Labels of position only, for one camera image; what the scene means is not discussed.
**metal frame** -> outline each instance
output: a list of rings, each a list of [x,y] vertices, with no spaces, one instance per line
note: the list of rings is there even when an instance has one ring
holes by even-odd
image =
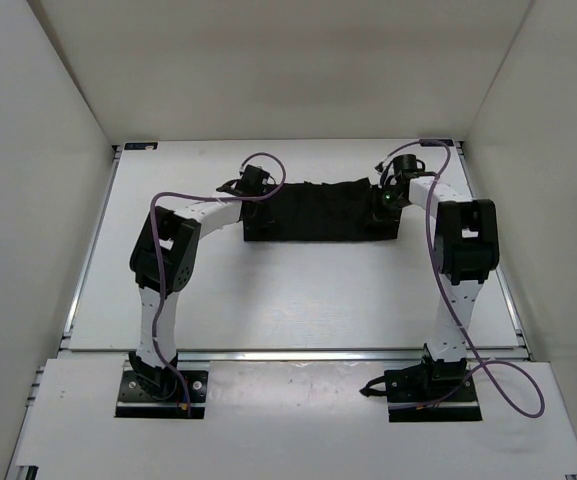
[[[62,348],[57,358],[70,356],[126,356],[125,351],[100,351],[68,349],[68,337],[64,337]],[[513,348],[480,348],[477,350],[485,359],[504,359],[509,361],[526,361],[528,351],[524,346]],[[402,350],[181,350],[177,352],[179,362],[206,363],[211,361],[241,362],[402,362],[418,361],[421,349]],[[468,351],[467,358],[475,360]]]
[[[37,392],[39,391],[39,384],[41,383],[41,378],[44,374],[44,367],[39,367],[35,372],[35,380],[33,381],[30,392],[28,393],[28,398],[26,399],[26,412],[24,414],[24,419],[21,424],[21,429],[19,430],[19,435],[17,436],[17,443],[15,444],[15,450],[10,458],[10,463],[8,464],[8,471],[6,472],[5,480],[30,480],[33,479],[33,467],[31,466],[21,466],[18,467],[17,455],[19,454],[19,447],[21,446],[21,440],[26,431],[26,426],[28,424],[28,419],[30,418],[30,412],[35,403],[35,398],[37,397]]]
[[[90,242],[88,243],[88,249],[86,251],[86,256],[84,257],[84,263],[79,271],[79,279],[77,280],[77,286],[75,287],[75,293],[73,294],[72,301],[70,302],[70,309],[68,310],[68,316],[66,317],[66,324],[64,325],[64,332],[70,332],[75,323],[75,317],[77,316],[77,309],[79,308],[79,301],[81,299],[81,292],[86,284],[86,278],[88,277],[88,270],[90,269],[90,263],[92,261],[92,256],[95,253],[95,246],[97,245],[97,239],[99,238],[99,232],[101,231],[101,224],[104,221],[104,216],[106,215],[106,207],[108,206],[108,201],[110,200],[110,192],[112,186],[115,182],[115,176],[117,175],[117,168],[119,167],[119,159],[121,158],[121,152],[123,147],[117,147],[115,151],[115,156],[112,162],[112,170],[110,173],[110,178],[108,179],[108,184],[106,185],[106,191],[104,193],[104,201],[99,209],[97,215],[97,221],[95,222],[95,231],[92,234]]]

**black object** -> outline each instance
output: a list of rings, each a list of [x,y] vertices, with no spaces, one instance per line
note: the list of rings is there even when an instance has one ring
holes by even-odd
[[[463,381],[466,360],[435,362],[424,347],[421,363],[401,370],[386,370],[382,377],[368,382],[360,393],[365,397],[386,397],[388,416],[394,422],[463,422],[482,419],[477,391],[472,378]],[[373,388],[385,384],[384,390]],[[423,408],[397,408],[411,404],[432,402],[455,393],[438,405]]]
[[[166,297],[181,291],[190,280],[195,266],[201,224],[175,215],[163,207],[155,207],[159,240],[172,240],[170,249],[161,247],[166,278]],[[150,215],[146,217],[137,244],[130,256],[130,269],[140,288],[159,290],[159,269],[152,237]]]
[[[236,197],[259,197],[273,190],[273,187],[268,185],[269,178],[270,174],[265,170],[247,165],[241,178],[224,183],[217,191]],[[263,218],[265,223],[271,220],[268,211],[268,205],[265,202],[242,202],[239,220],[256,216],[258,219]]]
[[[393,167],[392,174],[390,174],[391,165]],[[382,188],[394,188],[397,202],[402,208],[410,205],[410,201],[408,200],[410,180],[419,177],[435,176],[434,172],[427,172],[426,164],[419,160],[416,155],[412,154],[399,155],[393,158],[386,168],[380,163],[375,167],[375,170],[381,173],[379,185]]]
[[[28,471],[26,472],[26,480],[35,480],[37,478],[37,474],[39,473],[39,467],[36,465],[31,465],[28,467]]]
[[[136,382],[152,398],[166,399],[177,388],[177,375],[169,368],[148,365],[135,351],[128,352],[128,362],[136,374]],[[171,358],[168,363],[176,368],[177,356]]]
[[[157,150],[158,142],[130,142],[124,145],[124,150]]]
[[[208,393],[208,372],[206,370],[180,370],[180,373],[188,383],[190,403],[192,404],[192,416],[190,418],[188,418],[188,410],[183,410],[180,407],[184,395],[181,385],[177,385],[175,382],[166,397],[153,396],[152,392],[143,388],[145,383],[143,377],[132,370],[124,370],[121,377],[115,416],[122,418],[203,419]]]
[[[367,178],[335,184],[287,183],[260,203],[255,211],[246,211],[244,240],[361,242],[395,239],[401,207],[394,199],[372,186]]]
[[[464,230],[477,236],[464,237]],[[483,283],[499,263],[495,204],[491,200],[440,202],[433,255],[439,272],[453,285],[464,280]]]
[[[441,147],[441,145],[435,142],[445,143],[449,147],[455,146],[455,142],[453,142],[451,138],[422,138],[419,140],[419,145],[422,147]]]

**cable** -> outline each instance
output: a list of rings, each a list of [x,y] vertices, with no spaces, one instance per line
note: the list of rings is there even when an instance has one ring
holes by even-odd
[[[441,298],[445,302],[446,307],[448,308],[448,311],[450,312],[450,316],[455,321],[457,328],[459,328],[459,331],[461,332],[464,339],[468,343],[468,347],[470,348],[473,355],[475,356],[475,359],[479,363],[476,367],[471,369],[470,372],[468,372],[464,376],[462,383],[467,381],[477,370],[483,369],[483,371],[486,373],[486,375],[488,375],[488,378],[490,378],[490,381],[492,382],[492,384],[495,386],[495,388],[497,389],[499,394],[502,396],[502,398],[508,403],[508,405],[510,405],[516,412],[520,413],[524,417],[539,418],[544,414],[544,411],[546,410],[546,400],[544,399],[544,394],[541,391],[541,388],[539,388],[539,385],[537,384],[536,380],[528,372],[526,372],[523,368],[521,368],[521,367],[519,367],[513,363],[510,363],[510,362],[507,362],[504,360],[494,360],[494,359],[486,361],[481,357],[481,354],[479,353],[479,351],[475,347],[475,344],[472,341],[472,339],[470,338],[468,331],[464,327],[463,323],[461,323],[461,320],[459,320],[459,316],[457,315],[457,312],[455,311],[455,309],[452,307],[452,304],[450,303],[450,299],[448,298],[448,294],[446,293],[446,290],[444,289],[444,286],[441,283],[441,279],[439,278],[439,266],[437,265],[437,262],[434,258],[434,255],[432,254],[433,245],[432,245],[432,236],[430,233],[430,211],[431,211],[432,195],[435,191],[437,184],[439,183],[439,179],[441,178],[441,175],[446,171],[446,168],[448,168],[448,163],[450,163],[450,158],[451,158],[451,152],[450,152],[450,147],[448,147],[448,145],[446,145],[445,143],[440,142],[439,140],[424,140],[424,142],[425,143],[428,143],[428,142],[434,143],[435,145],[438,145],[440,147],[444,147],[446,149],[446,160],[445,160],[444,164],[441,166],[441,168],[439,169],[439,171],[437,172],[437,174],[435,175],[434,180],[433,180],[432,184],[430,185],[430,189],[428,190],[428,198],[426,200],[426,215],[425,215],[425,219],[426,219],[426,222],[425,222],[426,223],[426,243],[428,246],[428,253],[430,255],[430,263],[432,264],[432,272],[433,272],[433,275],[435,277],[435,281],[437,282],[437,287],[439,288],[439,293],[441,294]],[[392,157],[393,155],[399,153],[400,151],[402,151],[408,147],[411,147],[413,145],[419,145],[420,143],[421,143],[421,141],[417,140],[414,142],[406,143],[405,145],[402,145],[401,147],[396,148],[395,150],[393,150],[392,152],[390,152],[386,156],[386,159],[384,160],[384,162],[386,160],[388,160],[390,157]],[[535,391],[537,392],[537,395],[539,396],[539,410],[537,411],[537,413],[527,412],[527,411],[523,410],[521,407],[519,407],[515,402],[513,402],[513,400],[504,391],[502,386],[499,384],[499,382],[497,381],[495,376],[492,374],[492,372],[488,368],[489,365],[505,365],[507,367],[514,368],[519,373],[521,373],[523,376],[525,376],[530,381],[532,386],[535,388]],[[428,406],[433,406],[433,405],[436,405],[438,403],[441,403],[442,401],[444,401],[445,399],[450,397],[453,393],[455,393],[460,388],[461,388],[461,385],[456,387],[454,390],[452,390],[447,395],[445,395],[442,398],[439,398],[437,400],[430,400],[428,402],[420,402],[420,403],[411,404],[411,405],[393,406],[391,408],[393,410],[400,410],[400,409],[406,409],[406,408],[424,408],[424,407],[428,407]]]
[[[164,308],[164,302],[166,300],[166,272],[164,270],[164,257],[161,251],[161,245],[159,244],[159,230],[157,228],[157,215],[155,207],[157,206],[157,201],[163,197],[183,198],[185,200],[195,200],[198,202],[259,202],[261,200],[267,200],[268,198],[272,197],[275,193],[277,193],[281,189],[281,187],[283,187],[284,184],[286,183],[286,167],[284,167],[284,164],[281,163],[281,160],[279,160],[274,155],[271,155],[270,153],[266,152],[257,152],[253,153],[248,158],[246,158],[241,164],[241,168],[245,167],[248,164],[248,162],[250,162],[252,159],[256,157],[268,157],[274,160],[277,163],[277,165],[279,165],[279,168],[281,168],[281,174],[282,174],[281,182],[279,182],[279,185],[277,185],[275,189],[273,189],[272,191],[270,191],[265,195],[256,197],[233,197],[233,196],[201,197],[196,195],[186,195],[185,193],[159,192],[157,195],[152,197],[152,200],[150,201],[150,226],[152,229],[152,238],[154,240],[155,257],[157,258],[157,271],[159,273],[159,305],[157,306],[157,311],[155,312],[155,316],[152,319],[152,328],[151,328],[152,345],[161,363],[163,363],[166,366],[166,368],[171,372],[173,372],[175,376],[181,381],[181,386],[184,390],[183,400],[188,405],[188,417],[191,416],[190,393],[188,391],[188,384],[184,376],[179,372],[179,370],[177,370],[177,368],[171,365],[168,362],[168,360],[163,356],[163,354],[161,353],[161,349],[159,348],[159,341],[157,339],[157,323],[159,322],[159,317],[161,316],[161,312]]]
[[[159,384],[158,384],[157,382],[151,380],[150,378],[146,377],[145,375],[141,375],[141,374],[139,374],[139,373],[137,373],[137,372],[133,372],[133,373],[134,373],[135,376],[137,376],[138,378],[141,378],[142,380],[144,380],[144,381],[146,381],[146,382],[148,382],[148,383],[151,383],[151,384],[154,385],[155,387],[159,387]],[[156,400],[156,401],[158,401],[158,402],[164,402],[164,401],[168,400],[170,397],[172,397],[172,394],[175,393],[176,390],[179,390],[179,380],[175,378],[175,386],[174,386],[174,388],[172,389],[172,392],[170,392],[170,394],[169,394],[167,397],[160,398],[160,397],[155,397],[154,395],[150,395],[150,397],[151,397],[153,400]]]

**robotic arm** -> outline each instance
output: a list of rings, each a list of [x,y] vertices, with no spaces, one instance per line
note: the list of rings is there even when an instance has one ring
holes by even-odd
[[[233,196],[259,196],[267,188],[270,175],[251,165],[241,178],[217,189]],[[177,365],[175,316],[179,292],[192,276],[199,240],[225,226],[241,221],[256,212],[252,202],[203,202],[185,207],[178,213],[156,207],[155,217],[162,245],[166,291],[157,325],[157,343],[162,356]],[[141,230],[130,258],[130,269],[141,296],[141,338],[136,352],[129,354],[130,364],[138,375],[140,387],[153,398],[167,398],[174,391],[176,378],[157,355],[153,345],[152,324],[160,302],[159,270],[155,255],[150,216]]]
[[[432,198],[428,198],[435,174],[426,172],[425,165],[415,155],[395,157],[392,167],[391,177],[387,176],[390,165],[382,175],[384,196],[401,208],[417,205],[429,210],[427,214],[435,218],[430,252],[433,267],[438,270],[439,281],[462,324],[461,327],[456,324],[446,302],[440,298],[421,363],[391,371],[390,375],[387,372],[383,377],[389,401],[410,404],[442,398],[461,385],[467,369],[462,331],[468,331],[477,295],[499,263],[499,243],[492,201],[474,200],[443,183],[438,183]],[[373,382],[362,390],[364,395],[377,394],[378,391],[369,388],[377,383]]]

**black fabric object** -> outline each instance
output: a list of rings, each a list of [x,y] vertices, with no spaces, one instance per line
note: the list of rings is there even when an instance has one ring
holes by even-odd
[[[364,242],[397,238],[396,221],[375,223],[377,186],[367,178],[335,184],[287,183],[268,200],[250,205],[244,240]]]

